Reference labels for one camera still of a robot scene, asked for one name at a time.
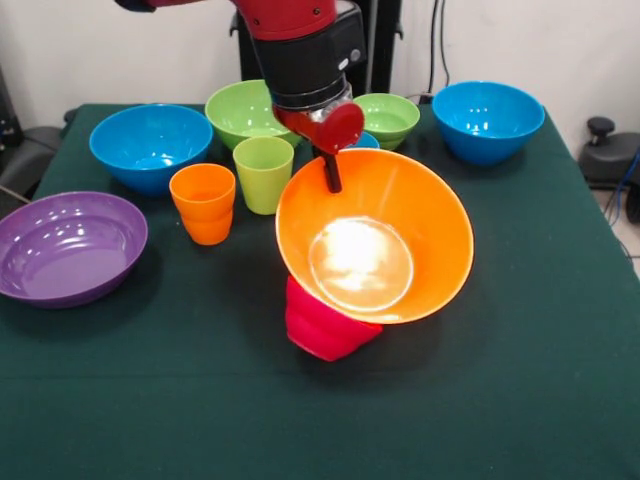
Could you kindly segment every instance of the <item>black chair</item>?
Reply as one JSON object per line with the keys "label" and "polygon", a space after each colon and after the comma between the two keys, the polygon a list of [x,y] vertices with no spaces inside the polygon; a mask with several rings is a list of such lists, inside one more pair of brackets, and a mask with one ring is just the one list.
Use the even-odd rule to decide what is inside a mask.
{"label": "black chair", "polygon": [[[31,198],[60,143],[61,130],[22,130],[0,69],[0,186]],[[0,217],[14,209],[15,199],[0,191]]]}

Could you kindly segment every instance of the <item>purple plate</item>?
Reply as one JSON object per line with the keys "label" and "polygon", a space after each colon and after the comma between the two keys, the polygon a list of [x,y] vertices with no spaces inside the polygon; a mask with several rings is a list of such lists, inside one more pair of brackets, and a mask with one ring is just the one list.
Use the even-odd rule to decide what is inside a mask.
{"label": "purple plate", "polygon": [[42,308],[92,302],[122,283],[148,234],[142,212],[114,195],[37,200],[0,221],[0,293]]}

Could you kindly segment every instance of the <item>green cup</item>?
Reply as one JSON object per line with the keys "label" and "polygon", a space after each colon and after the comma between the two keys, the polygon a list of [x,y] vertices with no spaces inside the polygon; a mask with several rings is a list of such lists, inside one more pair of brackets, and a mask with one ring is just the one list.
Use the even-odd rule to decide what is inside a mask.
{"label": "green cup", "polygon": [[278,137],[254,137],[233,150],[244,201],[253,213],[276,213],[280,195],[291,179],[293,147]]}

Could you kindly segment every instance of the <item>red cup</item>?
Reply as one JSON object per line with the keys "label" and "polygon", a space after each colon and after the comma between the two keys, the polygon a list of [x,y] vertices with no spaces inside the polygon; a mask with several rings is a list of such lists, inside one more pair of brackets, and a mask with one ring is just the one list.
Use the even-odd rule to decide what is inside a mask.
{"label": "red cup", "polygon": [[289,340],[327,362],[350,355],[382,333],[382,325],[353,320],[312,297],[292,276],[285,320]]}

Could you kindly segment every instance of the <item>large orange bowl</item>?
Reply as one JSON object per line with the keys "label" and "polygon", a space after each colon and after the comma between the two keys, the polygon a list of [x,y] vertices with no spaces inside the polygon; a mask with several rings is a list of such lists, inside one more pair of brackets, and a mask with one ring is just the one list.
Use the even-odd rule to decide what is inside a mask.
{"label": "large orange bowl", "polygon": [[[473,262],[471,222],[456,194],[427,167],[394,152],[343,150],[337,162],[341,193],[329,192],[324,160],[316,158],[292,178],[280,199],[276,234],[293,277],[326,305],[369,323],[411,322],[444,307],[464,285]],[[352,221],[357,225],[347,225]],[[369,223],[382,227],[372,230]],[[333,247],[327,246],[329,238]],[[395,250],[376,249],[376,242]],[[375,267],[370,258],[361,258],[366,256],[380,257]],[[334,294],[327,287],[334,284],[325,282],[345,272],[336,267],[337,257],[359,269],[358,280],[348,282],[353,289],[348,298]],[[388,285],[362,280],[372,271]],[[366,302],[378,301],[367,308]]]}

